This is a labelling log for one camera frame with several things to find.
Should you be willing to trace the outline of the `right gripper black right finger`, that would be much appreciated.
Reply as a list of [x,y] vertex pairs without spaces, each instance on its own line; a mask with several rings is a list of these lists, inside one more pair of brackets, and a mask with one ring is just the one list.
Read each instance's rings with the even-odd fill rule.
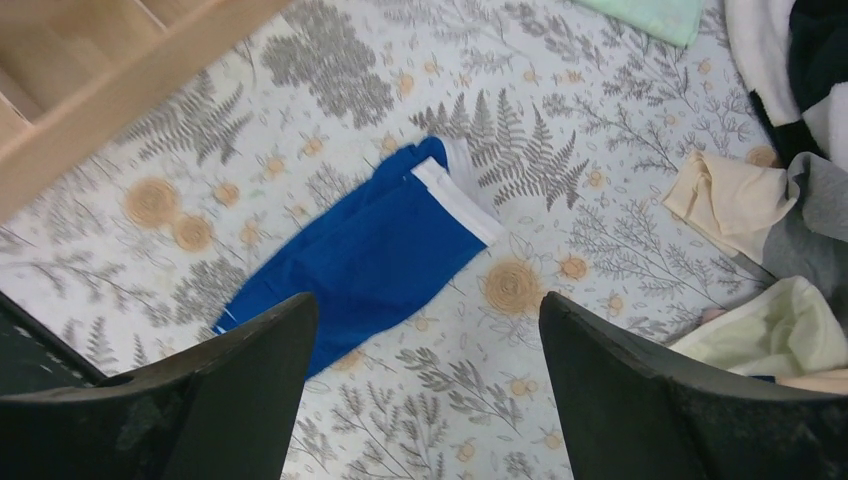
[[577,479],[843,479],[847,399],[741,376],[551,292],[539,330]]

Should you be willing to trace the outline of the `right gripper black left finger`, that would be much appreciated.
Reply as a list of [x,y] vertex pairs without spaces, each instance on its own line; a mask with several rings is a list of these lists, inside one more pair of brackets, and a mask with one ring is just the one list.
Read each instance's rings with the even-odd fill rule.
[[92,387],[1,399],[5,479],[277,479],[318,326],[297,294]]

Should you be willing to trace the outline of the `blue underwear with white lettering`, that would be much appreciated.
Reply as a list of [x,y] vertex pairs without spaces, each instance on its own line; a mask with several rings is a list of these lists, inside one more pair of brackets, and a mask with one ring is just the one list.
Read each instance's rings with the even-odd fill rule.
[[319,322],[316,375],[426,306],[502,224],[476,183],[469,143],[430,136],[384,159],[372,176],[282,246],[214,324],[228,332],[309,292]]

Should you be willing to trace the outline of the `beige cloth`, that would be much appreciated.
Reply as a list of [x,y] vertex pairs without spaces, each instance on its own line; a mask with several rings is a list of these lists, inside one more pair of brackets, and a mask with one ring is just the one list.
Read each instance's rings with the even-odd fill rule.
[[844,368],[799,377],[776,377],[775,383],[795,389],[846,395],[848,392],[847,377],[847,369]]

